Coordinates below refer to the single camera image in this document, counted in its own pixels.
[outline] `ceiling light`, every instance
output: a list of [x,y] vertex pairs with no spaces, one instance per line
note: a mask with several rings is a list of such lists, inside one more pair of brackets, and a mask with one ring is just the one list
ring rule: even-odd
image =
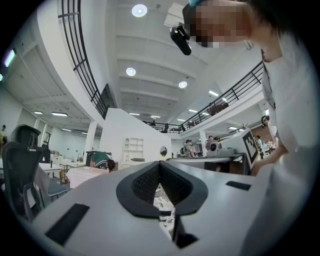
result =
[[133,67],[128,67],[125,72],[130,77],[133,77],[136,74],[136,70]]
[[147,14],[147,12],[148,12],[148,9],[143,4],[137,4],[136,6],[134,6],[132,8],[133,16],[138,17],[138,18],[145,16]]
[[59,117],[67,117],[68,116],[66,113],[58,113],[58,112],[52,112],[52,115],[59,116]]
[[179,83],[179,87],[180,87],[180,88],[186,88],[187,85],[188,85],[188,83],[187,83],[186,81],[181,81],[181,82]]
[[7,56],[7,57],[5,58],[5,60],[4,60],[4,65],[5,65],[6,67],[9,67],[9,65],[10,65],[10,63],[11,63],[11,61],[13,60],[13,58],[14,58],[15,55],[16,55],[16,54],[15,54],[15,51],[14,51],[14,50],[9,51],[8,56]]
[[214,95],[214,96],[219,96],[219,94],[213,92],[212,90],[209,91],[210,94]]

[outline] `round mirror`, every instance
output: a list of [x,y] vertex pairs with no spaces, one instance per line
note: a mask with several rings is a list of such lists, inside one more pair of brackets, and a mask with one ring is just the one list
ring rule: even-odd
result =
[[160,154],[161,154],[161,156],[165,157],[165,156],[167,155],[167,152],[168,152],[168,150],[167,150],[167,148],[166,148],[165,146],[162,146],[162,147],[160,148]]

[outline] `black metal railing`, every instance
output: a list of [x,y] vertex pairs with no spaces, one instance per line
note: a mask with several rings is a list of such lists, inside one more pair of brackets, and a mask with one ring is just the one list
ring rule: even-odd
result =
[[180,125],[177,125],[177,124],[146,122],[146,121],[143,121],[143,122],[163,134],[179,134],[180,132],[182,132]]
[[91,72],[81,24],[81,0],[60,0],[63,29],[66,43],[74,65],[73,71],[87,93],[96,110],[105,119],[108,107],[101,100],[101,94]]
[[180,125],[181,132],[188,130],[203,121],[213,117],[217,113],[226,109],[242,97],[250,93],[261,84],[263,75],[263,62],[256,65],[248,74],[246,74],[239,82],[227,90],[215,101],[198,111],[195,115]]

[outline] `round ceiling light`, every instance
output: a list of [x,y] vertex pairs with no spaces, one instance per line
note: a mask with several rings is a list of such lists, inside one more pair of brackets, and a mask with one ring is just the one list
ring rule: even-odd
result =
[[130,77],[133,77],[136,74],[136,70],[133,67],[128,67],[126,69],[126,74]]
[[137,4],[135,7],[132,8],[133,16],[138,18],[145,16],[147,12],[148,12],[148,9],[143,4]]
[[182,82],[179,83],[179,87],[180,88],[186,88],[187,85],[188,85],[188,83],[186,81],[182,81]]

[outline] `white bookshelf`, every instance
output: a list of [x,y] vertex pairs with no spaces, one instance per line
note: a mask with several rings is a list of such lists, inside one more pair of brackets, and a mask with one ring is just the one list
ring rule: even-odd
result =
[[131,161],[132,158],[144,158],[144,139],[126,138],[123,145],[123,161]]

